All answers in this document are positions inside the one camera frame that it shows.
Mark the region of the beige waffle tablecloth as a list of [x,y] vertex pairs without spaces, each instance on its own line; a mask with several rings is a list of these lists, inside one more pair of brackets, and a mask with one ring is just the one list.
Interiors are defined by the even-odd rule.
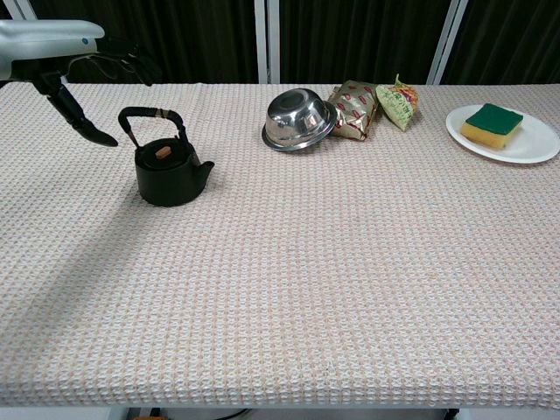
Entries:
[[[0,88],[0,405],[560,410],[560,158],[498,163],[445,118],[493,102],[560,134],[560,85],[419,87],[403,132],[294,154],[277,85],[75,85],[106,148]],[[139,191],[126,107],[173,110],[204,191]]]

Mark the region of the white frame post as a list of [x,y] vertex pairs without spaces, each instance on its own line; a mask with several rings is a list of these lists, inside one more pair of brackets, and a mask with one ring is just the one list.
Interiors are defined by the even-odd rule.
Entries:
[[0,0],[0,4],[14,20],[37,20],[31,0]]
[[253,0],[257,74],[260,84],[281,82],[280,0]]
[[427,85],[439,85],[443,79],[469,0],[451,0],[434,52]]

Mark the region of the stainless steel bowl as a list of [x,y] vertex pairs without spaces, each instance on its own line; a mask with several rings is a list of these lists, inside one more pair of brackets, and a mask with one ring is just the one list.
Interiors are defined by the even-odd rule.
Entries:
[[275,151],[299,151],[318,144],[337,122],[335,107],[303,87],[277,96],[268,106],[263,142]]

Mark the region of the black curtain panel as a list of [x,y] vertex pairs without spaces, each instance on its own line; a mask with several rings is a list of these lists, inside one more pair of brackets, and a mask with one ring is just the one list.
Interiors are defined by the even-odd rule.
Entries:
[[283,83],[424,84],[452,0],[280,0]]
[[560,0],[469,0],[441,82],[560,83]]
[[254,0],[30,0],[40,19],[80,19],[137,43],[162,83],[256,83]]

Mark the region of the gold red snack packet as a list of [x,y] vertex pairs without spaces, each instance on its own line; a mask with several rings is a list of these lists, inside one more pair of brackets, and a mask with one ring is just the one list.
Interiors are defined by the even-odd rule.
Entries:
[[328,98],[337,112],[332,135],[365,141],[379,102],[373,83],[347,80],[336,86]]

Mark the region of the green yellow snack packet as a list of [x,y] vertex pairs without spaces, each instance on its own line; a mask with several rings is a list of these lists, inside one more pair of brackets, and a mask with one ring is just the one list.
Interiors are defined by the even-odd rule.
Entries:
[[397,74],[393,85],[378,85],[375,92],[387,117],[405,132],[417,111],[417,91],[411,85],[400,81]]

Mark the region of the yellow green sponge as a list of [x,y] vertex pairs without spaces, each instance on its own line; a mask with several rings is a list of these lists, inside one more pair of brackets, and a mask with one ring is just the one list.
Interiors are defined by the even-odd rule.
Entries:
[[460,133],[476,144],[504,149],[523,121],[523,115],[485,103],[461,126]]

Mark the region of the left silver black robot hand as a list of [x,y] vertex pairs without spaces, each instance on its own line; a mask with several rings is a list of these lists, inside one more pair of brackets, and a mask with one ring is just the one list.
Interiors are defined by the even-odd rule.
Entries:
[[94,62],[110,79],[116,77],[109,66],[114,62],[146,86],[161,76],[161,69],[138,44],[109,37],[98,24],[76,19],[0,19],[0,81],[30,82],[83,138],[116,147],[118,142],[86,118],[62,83],[78,60]]

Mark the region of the white round plate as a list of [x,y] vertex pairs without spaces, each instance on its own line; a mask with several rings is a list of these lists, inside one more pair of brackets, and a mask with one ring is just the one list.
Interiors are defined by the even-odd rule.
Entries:
[[482,104],[466,105],[455,108],[446,117],[445,125],[450,136],[469,151],[485,158],[511,164],[540,164],[554,158],[560,152],[560,136],[546,123],[530,114],[517,109],[507,108],[523,116],[503,149],[487,147],[475,143],[460,133],[466,119],[482,108]]

